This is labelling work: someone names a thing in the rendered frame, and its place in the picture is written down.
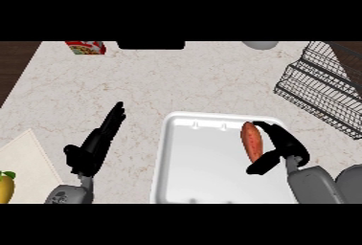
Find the orange sweet potato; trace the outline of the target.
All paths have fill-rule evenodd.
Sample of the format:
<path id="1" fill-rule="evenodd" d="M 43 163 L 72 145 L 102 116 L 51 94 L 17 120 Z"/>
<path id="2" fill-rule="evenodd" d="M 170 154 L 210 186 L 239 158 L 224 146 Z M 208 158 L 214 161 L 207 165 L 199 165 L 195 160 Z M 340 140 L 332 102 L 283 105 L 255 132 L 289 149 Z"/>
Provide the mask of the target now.
<path id="1" fill-rule="evenodd" d="M 260 131 L 251 122 L 245 122 L 241 129 L 241 139 L 249 161 L 254 163 L 263 155 L 263 140 Z"/>

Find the white plastic tray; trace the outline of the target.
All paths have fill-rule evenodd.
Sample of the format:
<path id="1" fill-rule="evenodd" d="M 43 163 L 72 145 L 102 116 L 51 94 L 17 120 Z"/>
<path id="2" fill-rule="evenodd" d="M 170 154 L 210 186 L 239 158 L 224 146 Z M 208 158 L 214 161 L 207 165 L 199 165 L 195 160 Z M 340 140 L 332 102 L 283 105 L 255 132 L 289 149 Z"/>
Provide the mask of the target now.
<path id="1" fill-rule="evenodd" d="M 246 174 L 241 128 L 264 116 L 173 112 L 164 119 L 150 184 L 152 204 L 292 204 L 285 164 Z"/>

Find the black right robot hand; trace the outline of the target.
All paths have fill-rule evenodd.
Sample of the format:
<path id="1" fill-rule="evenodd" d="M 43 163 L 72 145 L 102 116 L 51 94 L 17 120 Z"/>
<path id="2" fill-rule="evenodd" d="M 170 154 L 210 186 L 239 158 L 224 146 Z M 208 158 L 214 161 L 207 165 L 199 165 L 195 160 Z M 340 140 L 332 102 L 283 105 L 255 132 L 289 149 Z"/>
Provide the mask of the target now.
<path id="1" fill-rule="evenodd" d="M 266 122 L 251 122 L 257 129 L 261 128 L 269 135 L 275 149 L 264 152 L 261 157 L 246 167 L 246 174 L 263 175 L 279 163 L 279 158 L 285 160 L 286 173 L 298 170 L 310 160 L 310 154 L 306 147 L 288 131 L 276 124 Z"/>

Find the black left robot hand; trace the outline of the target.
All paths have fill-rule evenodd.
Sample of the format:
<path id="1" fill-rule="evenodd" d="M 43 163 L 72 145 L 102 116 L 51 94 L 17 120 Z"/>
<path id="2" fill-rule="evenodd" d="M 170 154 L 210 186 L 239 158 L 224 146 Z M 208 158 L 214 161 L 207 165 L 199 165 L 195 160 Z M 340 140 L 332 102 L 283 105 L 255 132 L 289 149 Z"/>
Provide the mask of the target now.
<path id="1" fill-rule="evenodd" d="M 72 168 L 74 174 L 93 177 L 106 159 L 111 143 L 125 119 L 122 102 L 119 101 L 100 126 L 93 129 L 84 139 L 82 145 L 66 145 L 63 153 L 66 155 L 66 165 Z"/>

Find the red printed box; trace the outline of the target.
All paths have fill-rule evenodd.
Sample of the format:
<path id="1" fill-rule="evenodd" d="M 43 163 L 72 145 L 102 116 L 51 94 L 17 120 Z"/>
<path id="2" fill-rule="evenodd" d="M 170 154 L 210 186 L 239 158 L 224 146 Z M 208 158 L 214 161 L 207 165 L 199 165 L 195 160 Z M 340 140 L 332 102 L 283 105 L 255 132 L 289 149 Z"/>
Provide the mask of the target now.
<path id="1" fill-rule="evenodd" d="M 102 41 L 66 41 L 65 44 L 75 55 L 102 55 L 106 52 Z"/>

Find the yellow fruit with green leaf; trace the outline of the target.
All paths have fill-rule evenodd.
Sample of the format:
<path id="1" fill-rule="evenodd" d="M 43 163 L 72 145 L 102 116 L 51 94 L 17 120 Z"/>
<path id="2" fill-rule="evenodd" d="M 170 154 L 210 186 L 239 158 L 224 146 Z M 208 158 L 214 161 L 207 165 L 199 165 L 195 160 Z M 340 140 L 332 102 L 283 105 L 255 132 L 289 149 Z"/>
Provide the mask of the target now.
<path id="1" fill-rule="evenodd" d="M 14 194 L 16 174 L 12 171 L 0 171 L 0 204 L 7 204 Z"/>

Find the grey round bowl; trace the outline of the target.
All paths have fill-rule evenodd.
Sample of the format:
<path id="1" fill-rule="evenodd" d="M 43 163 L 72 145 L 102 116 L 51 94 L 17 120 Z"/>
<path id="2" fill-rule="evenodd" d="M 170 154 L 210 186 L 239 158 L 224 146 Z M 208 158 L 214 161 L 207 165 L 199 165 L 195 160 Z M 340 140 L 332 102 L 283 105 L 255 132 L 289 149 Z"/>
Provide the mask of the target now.
<path id="1" fill-rule="evenodd" d="M 270 50 L 279 43 L 276 41 L 245 41 L 243 44 L 254 50 Z"/>

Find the beige cutting board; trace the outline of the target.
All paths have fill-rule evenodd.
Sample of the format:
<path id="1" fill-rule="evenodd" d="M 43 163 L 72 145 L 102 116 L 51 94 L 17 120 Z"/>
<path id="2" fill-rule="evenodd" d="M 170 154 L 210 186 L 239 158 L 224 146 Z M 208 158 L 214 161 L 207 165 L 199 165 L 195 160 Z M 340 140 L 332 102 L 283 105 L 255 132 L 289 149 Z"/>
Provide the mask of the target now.
<path id="1" fill-rule="evenodd" d="M 0 170 L 16 174 L 10 203 L 43 204 L 62 180 L 31 129 L 0 148 Z"/>

